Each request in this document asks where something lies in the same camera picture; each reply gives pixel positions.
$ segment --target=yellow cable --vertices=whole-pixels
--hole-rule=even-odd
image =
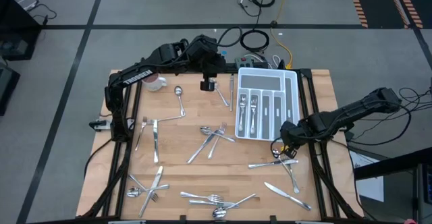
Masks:
[[[285,3],[285,0],[282,0],[282,2],[281,2],[281,6],[279,7],[279,11],[278,11],[278,13],[277,13],[276,22],[278,21],[279,16],[280,16],[281,13],[282,13],[282,10],[283,10],[283,8],[284,8],[284,3]],[[271,36],[275,39],[276,43],[277,43],[279,46],[281,46],[282,48],[284,48],[284,49],[288,52],[288,54],[290,54],[290,62],[286,65],[286,69],[291,69],[291,67],[292,67],[292,53],[291,53],[290,49],[287,48],[287,46],[283,45],[281,42],[278,41],[278,39],[277,39],[277,38],[275,37],[275,35],[273,34],[273,28],[270,28],[270,32],[271,32]]]

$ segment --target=cup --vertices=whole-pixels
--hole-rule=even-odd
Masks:
[[[161,89],[163,86],[167,86],[167,80],[159,76],[158,73],[144,78],[142,82],[144,83],[144,87],[151,92],[155,92]]]

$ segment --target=white cutlery organizer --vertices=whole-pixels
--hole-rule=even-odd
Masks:
[[[240,101],[246,97],[239,129]],[[256,113],[252,118],[251,100],[256,100]],[[254,120],[255,131],[250,127]],[[238,70],[236,137],[251,140],[273,141],[280,137],[280,127],[286,121],[297,124],[300,120],[298,106],[297,74],[281,69],[256,69],[243,67]]]

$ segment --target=wooden tabletop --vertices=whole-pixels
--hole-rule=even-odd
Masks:
[[[292,165],[300,188],[299,194],[294,193],[291,179],[282,166],[248,169],[247,165],[250,163],[274,161],[270,153],[269,143],[265,141],[238,139],[236,143],[231,143],[220,139],[211,160],[207,159],[207,154],[212,144],[208,145],[192,164],[187,165],[186,161],[207,137],[200,133],[199,126],[208,125],[212,129],[217,129],[221,122],[226,122],[225,134],[234,135],[236,114],[230,112],[229,108],[223,105],[216,92],[199,90],[199,82],[202,80],[201,74],[180,74],[179,76],[164,74],[163,77],[168,81],[167,87],[158,92],[149,92],[144,87],[142,89],[134,146],[143,116],[146,116],[147,119],[162,119],[180,115],[179,102],[174,94],[174,87],[177,85],[183,88],[182,100],[186,116],[181,119],[159,122],[159,165],[153,163],[154,141],[151,125],[144,129],[138,151],[132,151],[129,173],[134,174],[144,186],[149,188],[159,166],[164,166],[159,185],[170,185],[168,190],[157,191],[159,201],[150,201],[143,219],[178,220],[180,215],[186,215],[188,220],[213,219],[211,213],[215,208],[214,206],[189,205],[188,198],[180,197],[180,192],[183,191],[202,196],[218,194],[229,202],[237,202],[251,194],[257,194],[254,198],[242,203],[241,208],[229,210],[226,216],[226,219],[229,220],[269,220],[270,215],[276,215],[278,221],[320,220],[307,145],[298,151],[296,159],[299,160],[299,163]],[[229,100],[230,95],[229,80],[230,75],[228,74],[217,76],[220,90],[227,100]],[[313,80],[319,110],[333,111],[337,109],[329,71],[313,70]],[[309,112],[312,112],[307,84],[304,86]],[[236,98],[237,90],[234,91],[234,98]],[[106,110],[104,102],[102,114],[106,113],[108,110]],[[96,133],[92,151],[109,138],[109,131]],[[345,142],[342,133],[336,134],[335,140]],[[98,152],[88,166],[77,215],[85,213],[107,185],[113,147],[114,143],[111,143]],[[334,143],[329,143],[327,149],[336,188],[348,204],[362,215],[362,210],[356,202],[354,176],[347,149]],[[306,211],[291,200],[270,191],[264,185],[265,181],[306,202],[312,206],[312,210]],[[126,189],[132,186],[136,186],[136,184],[128,179]],[[323,192],[326,199],[327,215],[331,216],[328,191],[324,184]],[[117,195],[116,190],[113,193],[111,206],[115,206],[114,200],[117,199]],[[145,198],[145,193],[137,198],[125,197],[121,218],[138,219],[138,213]]]

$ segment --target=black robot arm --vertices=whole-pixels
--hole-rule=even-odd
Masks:
[[[308,142],[330,140],[342,127],[347,130],[354,122],[372,113],[399,111],[401,100],[392,89],[378,88],[369,95],[332,112],[314,113],[301,119],[297,125],[286,121],[281,127],[284,154],[294,158],[297,150]]]
[[[111,74],[108,86],[105,87],[105,104],[112,113],[111,138],[113,141],[125,142],[131,136],[124,115],[123,90],[125,87],[145,79],[154,73],[179,74],[202,72],[204,81],[200,89],[213,91],[214,83],[209,78],[225,71],[225,59],[217,53],[215,38],[205,35],[197,36],[190,44],[186,39],[177,43],[164,44],[155,49],[150,57],[142,58],[127,69]]]

